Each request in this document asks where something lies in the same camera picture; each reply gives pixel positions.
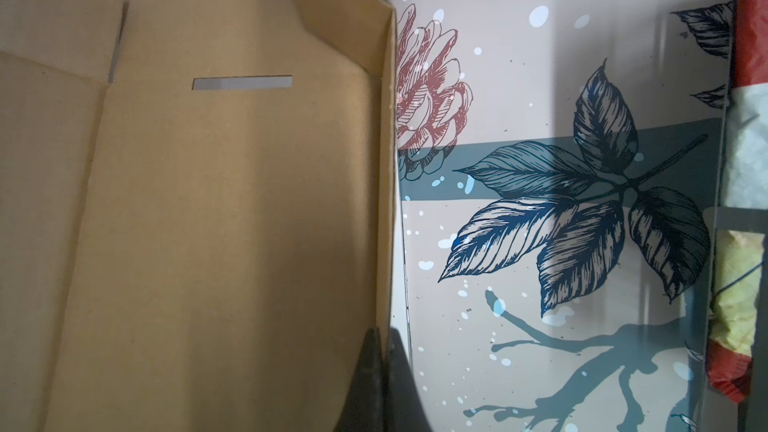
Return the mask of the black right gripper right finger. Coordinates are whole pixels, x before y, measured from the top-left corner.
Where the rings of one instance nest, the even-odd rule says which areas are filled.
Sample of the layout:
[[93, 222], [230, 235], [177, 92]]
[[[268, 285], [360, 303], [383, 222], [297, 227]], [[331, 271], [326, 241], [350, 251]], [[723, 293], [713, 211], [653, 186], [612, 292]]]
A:
[[432, 432], [408, 355], [397, 329], [391, 328], [384, 380], [384, 425], [388, 432]]

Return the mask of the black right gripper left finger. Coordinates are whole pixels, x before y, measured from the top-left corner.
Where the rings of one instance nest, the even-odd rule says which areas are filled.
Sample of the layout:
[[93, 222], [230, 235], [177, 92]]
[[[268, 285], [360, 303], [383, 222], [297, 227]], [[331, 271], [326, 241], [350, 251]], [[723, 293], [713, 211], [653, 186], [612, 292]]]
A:
[[380, 334], [369, 329], [363, 339], [355, 370], [334, 432], [384, 430], [383, 359]]

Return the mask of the brown cardboard paper box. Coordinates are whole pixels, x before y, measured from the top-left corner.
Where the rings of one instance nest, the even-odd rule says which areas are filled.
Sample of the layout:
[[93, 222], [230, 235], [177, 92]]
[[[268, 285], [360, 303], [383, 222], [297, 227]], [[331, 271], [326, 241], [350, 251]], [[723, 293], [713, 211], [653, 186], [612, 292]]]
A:
[[1, 427], [330, 431], [389, 312], [386, 0], [1, 0]]

